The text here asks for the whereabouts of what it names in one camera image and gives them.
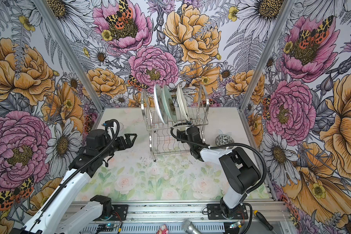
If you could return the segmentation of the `silver microphone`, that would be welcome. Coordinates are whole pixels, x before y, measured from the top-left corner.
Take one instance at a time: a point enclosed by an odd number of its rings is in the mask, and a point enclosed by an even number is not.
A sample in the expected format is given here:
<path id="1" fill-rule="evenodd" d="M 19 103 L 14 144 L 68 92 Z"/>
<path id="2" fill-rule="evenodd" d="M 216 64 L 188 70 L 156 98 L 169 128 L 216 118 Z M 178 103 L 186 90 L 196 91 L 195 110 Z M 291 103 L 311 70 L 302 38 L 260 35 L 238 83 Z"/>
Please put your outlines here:
<path id="1" fill-rule="evenodd" d="M 183 221 L 181 227 L 187 234 L 202 234 L 202 232 L 188 219 Z"/>

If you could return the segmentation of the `cream white plate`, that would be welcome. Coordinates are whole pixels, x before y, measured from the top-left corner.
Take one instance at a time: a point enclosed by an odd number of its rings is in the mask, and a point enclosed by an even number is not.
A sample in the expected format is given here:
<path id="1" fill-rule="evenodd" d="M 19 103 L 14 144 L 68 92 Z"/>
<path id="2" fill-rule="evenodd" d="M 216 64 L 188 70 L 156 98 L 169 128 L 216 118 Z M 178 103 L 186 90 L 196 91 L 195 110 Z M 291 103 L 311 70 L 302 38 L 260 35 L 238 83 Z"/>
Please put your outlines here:
<path id="1" fill-rule="evenodd" d="M 187 101 L 184 97 L 183 91 L 182 91 L 180 86 L 177 86 L 176 97 L 177 97 L 177 103 L 178 103 L 179 110 L 180 110 L 182 117 L 186 121 L 190 121 L 188 107 L 187 107 Z"/>

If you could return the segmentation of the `mint green plate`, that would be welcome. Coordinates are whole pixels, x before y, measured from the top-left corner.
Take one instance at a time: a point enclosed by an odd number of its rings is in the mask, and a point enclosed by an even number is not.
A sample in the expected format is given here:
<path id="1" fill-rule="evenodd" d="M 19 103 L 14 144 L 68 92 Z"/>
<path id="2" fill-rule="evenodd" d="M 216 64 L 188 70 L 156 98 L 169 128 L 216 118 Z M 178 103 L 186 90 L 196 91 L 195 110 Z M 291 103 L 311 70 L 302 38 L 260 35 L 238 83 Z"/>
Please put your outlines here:
<path id="1" fill-rule="evenodd" d="M 168 119 L 173 123 L 176 123 L 177 122 L 176 110 L 175 110 L 176 108 L 174 106 L 172 95 L 167 86 L 164 86 L 162 88 L 162 100 L 163 100 L 164 110 Z"/>

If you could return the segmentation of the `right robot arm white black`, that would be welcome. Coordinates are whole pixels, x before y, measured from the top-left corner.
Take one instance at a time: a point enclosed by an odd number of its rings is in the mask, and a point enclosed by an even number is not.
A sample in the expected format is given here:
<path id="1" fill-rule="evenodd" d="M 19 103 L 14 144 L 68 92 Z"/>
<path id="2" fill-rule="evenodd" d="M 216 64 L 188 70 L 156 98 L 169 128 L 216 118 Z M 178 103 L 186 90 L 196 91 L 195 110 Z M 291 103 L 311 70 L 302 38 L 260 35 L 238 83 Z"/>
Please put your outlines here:
<path id="1" fill-rule="evenodd" d="M 263 156 L 253 147 L 243 143 L 210 146 L 203 142 L 197 126 L 187 126 L 184 131 L 170 129 L 171 136 L 188 144 L 191 155 L 199 161 L 220 165 L 229 183 L 220 200 L 220 210 L 225 218 L 232 218 L 243 207 L 251 191 L 264 183 L 267 167 Z"/>

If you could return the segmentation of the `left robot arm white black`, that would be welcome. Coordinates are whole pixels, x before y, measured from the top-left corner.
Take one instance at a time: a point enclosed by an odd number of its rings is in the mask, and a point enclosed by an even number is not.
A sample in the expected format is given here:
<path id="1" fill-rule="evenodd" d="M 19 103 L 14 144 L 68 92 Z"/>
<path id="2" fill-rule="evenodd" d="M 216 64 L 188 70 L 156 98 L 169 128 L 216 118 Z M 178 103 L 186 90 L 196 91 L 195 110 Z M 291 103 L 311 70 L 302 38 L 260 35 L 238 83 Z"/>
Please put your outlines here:
<path id="1" fill-rule="evenodd" d="M 90 132 L 86 145 L 72 161 L 69 171 L 39 211 L 28 220 L 19 234 L 77 234 L 96 219 L 109 220 L 116 212 L 110 198 L 93 196 L 87 205 L 67 220 L 62 217 L 81 189 L 115 152 L 133 147 L 137 134 L 118 136 L 118 130 L 97 129 Z"/>

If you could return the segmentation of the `small red pink figure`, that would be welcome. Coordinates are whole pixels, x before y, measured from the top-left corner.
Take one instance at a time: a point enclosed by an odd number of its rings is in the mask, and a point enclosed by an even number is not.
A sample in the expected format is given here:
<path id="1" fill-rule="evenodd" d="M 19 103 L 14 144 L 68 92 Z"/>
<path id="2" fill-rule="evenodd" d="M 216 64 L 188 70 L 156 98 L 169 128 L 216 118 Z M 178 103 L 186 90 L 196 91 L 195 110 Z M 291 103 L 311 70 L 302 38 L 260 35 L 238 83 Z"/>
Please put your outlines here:
<path id="1" fill-rule="evenodd" d="M 156 232 L 156 234 L 169 234 L 169 230 L 165 224 L 163 224 Z"/>

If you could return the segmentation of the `black handled screwdriver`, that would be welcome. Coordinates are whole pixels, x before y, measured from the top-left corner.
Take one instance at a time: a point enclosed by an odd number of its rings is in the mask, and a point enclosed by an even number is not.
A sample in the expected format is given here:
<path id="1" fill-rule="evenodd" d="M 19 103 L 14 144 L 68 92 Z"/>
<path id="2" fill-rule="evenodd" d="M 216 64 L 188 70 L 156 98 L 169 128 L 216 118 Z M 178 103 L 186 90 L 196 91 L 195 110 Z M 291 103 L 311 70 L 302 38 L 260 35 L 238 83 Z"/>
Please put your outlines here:
<path id="1" fill-rule="evenodd" d="M 269 231 L 274 230 L 274 227 L 268 222 L 268 220 L 265 218 L 265 216 L 261 212 L 259 212 L 258 210 L 255 210 L 254 215 L 264 226 L 266 226 L 268 228 Z"/>

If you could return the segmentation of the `aluminium frame rail front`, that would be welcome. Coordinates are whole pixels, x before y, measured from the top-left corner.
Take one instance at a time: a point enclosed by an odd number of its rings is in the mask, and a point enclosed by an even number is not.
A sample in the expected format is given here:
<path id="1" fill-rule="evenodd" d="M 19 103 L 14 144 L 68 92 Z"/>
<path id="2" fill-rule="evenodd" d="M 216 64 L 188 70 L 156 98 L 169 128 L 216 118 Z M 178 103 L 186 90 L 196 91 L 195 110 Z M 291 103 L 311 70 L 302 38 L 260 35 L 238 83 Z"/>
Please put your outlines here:
<path id="1" fill-rule="evenodd" d="M 290 213 L 283 202 L 270 199 L 248 199 L 254 210 L 262 212 L 269 222 L 290 221 Z M 114 207 L 128 205 L 125 223 L 182 222 L 189 219 L 207 222 L 207 205 L 217 207 L 220 202 L 212 200 L 176 200 L 176 201 L 124 201 L 112 202 Z"/>

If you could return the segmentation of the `green circuit board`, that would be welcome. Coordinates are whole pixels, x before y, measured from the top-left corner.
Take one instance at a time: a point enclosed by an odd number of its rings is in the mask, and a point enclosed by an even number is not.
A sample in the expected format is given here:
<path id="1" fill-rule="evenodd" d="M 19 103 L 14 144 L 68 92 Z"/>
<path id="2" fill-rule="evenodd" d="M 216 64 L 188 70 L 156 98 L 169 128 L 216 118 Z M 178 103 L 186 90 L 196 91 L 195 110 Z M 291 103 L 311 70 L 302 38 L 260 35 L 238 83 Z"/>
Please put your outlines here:
<path id="1" fill-rule="evenodd" d="M 115 229 L 116 225 L 115 224 L 101 224 L 97 227 L 97 232 L 108 232 L 108 231 L 113 231 Z"/>

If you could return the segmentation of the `pink black patterned bowl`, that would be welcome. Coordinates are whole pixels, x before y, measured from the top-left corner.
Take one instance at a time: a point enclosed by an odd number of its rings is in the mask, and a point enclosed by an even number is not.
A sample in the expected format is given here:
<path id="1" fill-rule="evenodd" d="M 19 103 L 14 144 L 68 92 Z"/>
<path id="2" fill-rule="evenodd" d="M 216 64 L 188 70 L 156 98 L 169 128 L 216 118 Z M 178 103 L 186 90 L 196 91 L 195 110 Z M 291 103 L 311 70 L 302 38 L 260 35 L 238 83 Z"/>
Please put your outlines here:
<path id="1" fill-rule="evenodd" d="M 232 144 L 234 143 L 234 140 L 231 136 L 222 134 L 216 137 L 215 143 L 217 146 L 222 146 L 226 144 Z"/>

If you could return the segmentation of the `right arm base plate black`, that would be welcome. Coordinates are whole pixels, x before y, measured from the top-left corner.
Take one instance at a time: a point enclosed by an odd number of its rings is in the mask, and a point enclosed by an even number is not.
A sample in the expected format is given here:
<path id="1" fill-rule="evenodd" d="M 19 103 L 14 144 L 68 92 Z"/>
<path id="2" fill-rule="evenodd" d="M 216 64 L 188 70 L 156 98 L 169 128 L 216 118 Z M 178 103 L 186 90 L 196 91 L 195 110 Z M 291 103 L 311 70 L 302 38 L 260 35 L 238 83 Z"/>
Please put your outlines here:
<path id="1" fill-rule="evenodd" d="M 222 204 L 207 204 L 207 216 L 209 220 L 246 220 L 249 218 L 247 209 L 243 205 L 230 209 Z"/>

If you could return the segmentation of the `watermelon pattern plate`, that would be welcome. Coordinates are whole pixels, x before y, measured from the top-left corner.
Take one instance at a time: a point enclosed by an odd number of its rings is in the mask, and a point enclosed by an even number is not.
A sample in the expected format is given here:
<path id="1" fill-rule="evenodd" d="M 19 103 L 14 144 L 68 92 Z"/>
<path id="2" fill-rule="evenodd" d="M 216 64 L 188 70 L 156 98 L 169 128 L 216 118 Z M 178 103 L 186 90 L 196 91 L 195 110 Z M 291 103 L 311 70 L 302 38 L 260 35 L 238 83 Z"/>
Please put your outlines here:
<path id="1" fill-rule="evenodd" d="M 156 84 L 154 87 L 154 102 L 155 102 L 155 108 L 156 112 L 159 116 L 159 120 L 163 123 L 166 124 L 166 113 L 164 109 L 164 104 L 162 100 L 162 88 Z"/>

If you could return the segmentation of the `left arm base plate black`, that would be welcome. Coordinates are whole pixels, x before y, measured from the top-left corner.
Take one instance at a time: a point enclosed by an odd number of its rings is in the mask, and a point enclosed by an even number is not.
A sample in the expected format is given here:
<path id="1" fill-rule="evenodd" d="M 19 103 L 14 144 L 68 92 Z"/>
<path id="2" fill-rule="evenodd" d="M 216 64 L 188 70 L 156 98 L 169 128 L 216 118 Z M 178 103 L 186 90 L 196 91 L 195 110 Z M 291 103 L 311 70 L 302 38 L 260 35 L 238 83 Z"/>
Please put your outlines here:
<path id="1" fill-rule="evenodd" d="M 98 221 L 125 221 L 128 215 L 129 206 L 124 204 L 103 205 L 102 214 Z"/>

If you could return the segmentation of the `clear glass plate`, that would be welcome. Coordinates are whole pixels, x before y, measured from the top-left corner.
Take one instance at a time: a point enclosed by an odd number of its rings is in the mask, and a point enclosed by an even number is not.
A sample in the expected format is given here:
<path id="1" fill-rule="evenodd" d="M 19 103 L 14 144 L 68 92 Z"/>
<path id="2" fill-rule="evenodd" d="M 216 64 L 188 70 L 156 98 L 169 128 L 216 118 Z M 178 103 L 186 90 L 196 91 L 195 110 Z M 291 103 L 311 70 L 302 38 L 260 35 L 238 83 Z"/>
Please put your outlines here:
<path id="1" fill-rule="evenodd" d="M 122 123 L 120 122 L 120 133 L 119 136 L 124 134 L 137 134 L 136 141 L 143 142 L 147 138 L 147 130 L 145 125 L 141 122 L 135 123 Z"/>

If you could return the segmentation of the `chrome two-tier dish rack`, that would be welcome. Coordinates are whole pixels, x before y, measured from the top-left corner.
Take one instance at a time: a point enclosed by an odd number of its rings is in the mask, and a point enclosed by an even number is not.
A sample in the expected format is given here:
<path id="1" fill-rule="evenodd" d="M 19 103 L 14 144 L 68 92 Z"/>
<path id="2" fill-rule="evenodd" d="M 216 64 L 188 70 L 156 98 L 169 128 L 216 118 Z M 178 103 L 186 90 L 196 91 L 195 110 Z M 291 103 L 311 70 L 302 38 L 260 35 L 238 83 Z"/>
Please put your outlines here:
<path id="1" fill-rule="evenodd" d="M 183 89 L 182 87 L 181 89 L 187 101 L 190 121 L 186 121 L 180 113 L 176 97 L 177 88 L 175 88 L 169 91 L 176 109 L 177 122 L 173 123 L 166 115 L 166 124 L 163 124 L 159 120 L 155 108 L 154 93 L 149 93 L 147 91 L 141 92 L 141 111 L 146 130 L 149 134 L 149 148 L 153 161 L 157 161 L 157 156 L 161 155 L 190 152 L 188 144 L 181 143 L 171 136 L 170 129 L 172 127 L 174 128 L 174 133 L 176 133 L 177 130 L 185 130 L 187 126 L 197 126 L 200 129 L 201 138 L 205 143 L 205 127 L 208 125 L 210 107 L 207 89 L 204 85 L 200 85 L 199 88 L 196 89 Z"/>

